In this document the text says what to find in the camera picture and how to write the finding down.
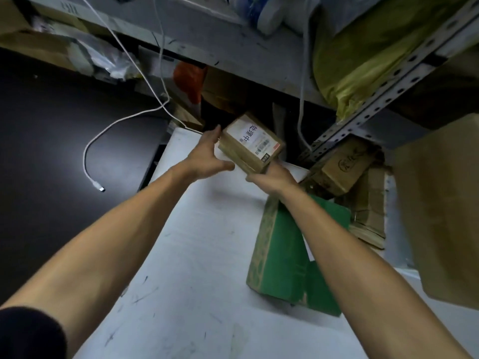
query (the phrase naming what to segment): hand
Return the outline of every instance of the hand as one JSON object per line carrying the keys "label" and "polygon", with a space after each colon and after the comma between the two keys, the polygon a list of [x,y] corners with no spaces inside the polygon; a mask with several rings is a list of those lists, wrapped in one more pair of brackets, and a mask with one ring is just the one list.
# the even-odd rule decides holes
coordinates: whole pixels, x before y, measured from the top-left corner
{"label": "hand", "polygon": [[194,181],[205,179],[221,171],[233,171],[234,162],[224,161],[215,157],[215,143],[218,142],[221,127],[218,125],[212,131],[206,131],[196,147],[182,163],[188,166]]}
{"label": "hand", "polygon": [[299,187],[288,169],[285,169],[276,160],[271,161],[266,174],[248,175],[246,181],[256,184],[267,194],[279,196],[282,196],[283,192],[290,187]]}

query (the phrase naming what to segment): black sleeve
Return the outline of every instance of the black sleeve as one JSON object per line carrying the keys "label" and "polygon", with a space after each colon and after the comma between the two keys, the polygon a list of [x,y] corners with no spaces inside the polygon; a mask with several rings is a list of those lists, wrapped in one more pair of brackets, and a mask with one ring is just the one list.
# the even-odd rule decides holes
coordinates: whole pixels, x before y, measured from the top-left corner
{"label": "black sleeve", "polygon": [[39,310],[0,310],[1,359],[64,359],[67,339],[60,324]]}

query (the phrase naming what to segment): barcode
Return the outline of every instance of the barcode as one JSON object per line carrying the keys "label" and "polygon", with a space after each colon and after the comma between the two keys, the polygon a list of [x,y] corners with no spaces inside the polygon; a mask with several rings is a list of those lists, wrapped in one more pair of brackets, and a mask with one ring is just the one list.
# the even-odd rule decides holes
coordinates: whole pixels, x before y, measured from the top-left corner
{"label": "barcode", "polygon": [[264,140],[257,148],[255,154],[256,155],[259,155],[260,152],[267,146],[267,144],[269,144],[269,140]]}

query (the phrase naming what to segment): person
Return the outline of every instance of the person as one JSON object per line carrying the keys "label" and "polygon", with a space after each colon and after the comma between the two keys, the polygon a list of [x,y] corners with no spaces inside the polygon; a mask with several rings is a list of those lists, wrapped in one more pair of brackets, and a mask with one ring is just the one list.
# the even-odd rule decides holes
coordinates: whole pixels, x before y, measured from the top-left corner
{"label": "person", "polygon": [[[72,357],[111,310],[190,184],[234,164],[214,156],[221,131],[74,237],[0,308],[0,357]],[[370,358],[470,358],[390,265],[339,226],[291,174],[271,162],[247,181],[277,195],[303,232]]]}

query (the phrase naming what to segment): white label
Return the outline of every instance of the white label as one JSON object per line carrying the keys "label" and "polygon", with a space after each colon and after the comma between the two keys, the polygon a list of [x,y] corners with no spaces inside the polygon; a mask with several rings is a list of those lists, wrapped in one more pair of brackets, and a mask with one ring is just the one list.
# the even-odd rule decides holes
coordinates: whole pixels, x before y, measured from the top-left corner
{"label": "white label", "polygon": [[267,162],[279,147],[277,140],[246,115],[229,126],[227,132],[262,162]]}
{"label": "white label", "polygon": [[313,257],[313,254],[311,253],[311,250],[309,249],[308,242],[306,242],[306,238],[304,237],[304,235],[303,235],[303,240],[304,240],[304,245],[306,246],[306,251],[308,252],[309,261],[312,262],[314,261],[314,257]]}

